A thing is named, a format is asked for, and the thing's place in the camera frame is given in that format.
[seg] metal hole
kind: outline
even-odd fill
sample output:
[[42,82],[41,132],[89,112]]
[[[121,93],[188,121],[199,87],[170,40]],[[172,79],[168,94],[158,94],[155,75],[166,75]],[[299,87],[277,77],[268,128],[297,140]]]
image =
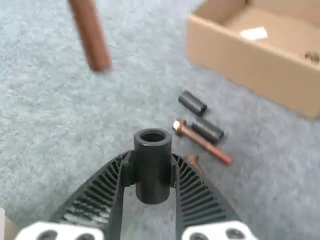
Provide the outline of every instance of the metal hole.
[[206,235],[200,233],[200,232],[195,232],[190,236],[190,240],[209,240]]
[[57,237],[57,232],[54,230],[48,230],[40,234],[36,240],[55,240]]
[[79,236],[76,240],[95,240],[95,237],[91,234],[86,233]]
[[242,233],[242,231],[240,231],[238,229],[235,229],[235,228],[229,228],[226,231],[226,235],[231,240],[234,240],[234,239],[245,239],[245,235]]
[[317,53],[316,51],[307,51],[304,56],[304,59],[310,60],[313,63],[318,64],[320,62],[320,56],[319,53]]

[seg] copper bolt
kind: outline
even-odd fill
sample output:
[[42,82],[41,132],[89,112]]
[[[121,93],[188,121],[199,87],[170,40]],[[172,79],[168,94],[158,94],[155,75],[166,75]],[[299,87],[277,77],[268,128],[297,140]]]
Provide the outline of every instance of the copper bolt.
[[105,44],[95,0],[68,0],[76,23],[87,63],[92,71],[112,68],[112,60]]
[[201,166],[199,165],[199,156],[194,154],[189,154],[183,158],[188,164],[190,164],[195,169],[198,169],[198,171],[202,174],[204,174],[204,171],[202,170]]
[[187,127],[187,121],[184,119],[177,119],[173,122],[172,128],[176,134],[181,134],[192,141],[199,144],[201,147],[203,147],[206,151],[211,153],[212,155],[216,156],[218,159],[220,159],[224,164],[231,165],[233,163],[232,158],[221,151],[219,148],[208,142],[206,139],[204,139],[202,136],[198,135],[196,132],[191,130]]

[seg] carpet floor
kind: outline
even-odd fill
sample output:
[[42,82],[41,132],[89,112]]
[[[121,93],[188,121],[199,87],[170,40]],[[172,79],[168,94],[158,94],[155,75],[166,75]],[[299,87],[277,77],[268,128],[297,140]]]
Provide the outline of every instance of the carpet floor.
[[[193,119],[183,89],[225,130],[226,167],[186,138],[202,168],[260,240],[319,239],[320,122],[297,116],[186,58],[198,0],[98,0],[114,71],[93,74],[66,0],[2,0],[0,206],[20,227],[47,220],[85,180],[133,148],[144,128]],[[121,239],[174,239],[175,193],[157,206],[125,191]]]

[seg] black cylindrical bushing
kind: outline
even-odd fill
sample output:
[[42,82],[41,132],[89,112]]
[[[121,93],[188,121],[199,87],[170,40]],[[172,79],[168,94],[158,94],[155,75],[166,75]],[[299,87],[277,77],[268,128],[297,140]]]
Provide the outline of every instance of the black cylindrical bushing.
[[194,114],[201,116],[206,110],[207,105],[185,90],[178,98],[178,101]]
[[224,131],[202,117],[197,117],[193,121],[191,128],[212,144],[217,144],[225,135]]
[[171,145],[165,130],[144,129],[134,135],[135,192],[144,204],[160,204],[169,197]]

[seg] cardboard box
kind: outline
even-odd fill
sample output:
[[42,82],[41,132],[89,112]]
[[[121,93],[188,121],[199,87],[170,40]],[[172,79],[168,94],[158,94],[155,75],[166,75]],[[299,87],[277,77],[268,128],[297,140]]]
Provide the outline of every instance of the cardboard box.
[[0,207],[0,240],[15,239],[19,228],[5,215],[5,210]]
[[316,118],[320,64],[308,51],[320,53],[319,0],[207,0],[188,17],[193,62]]

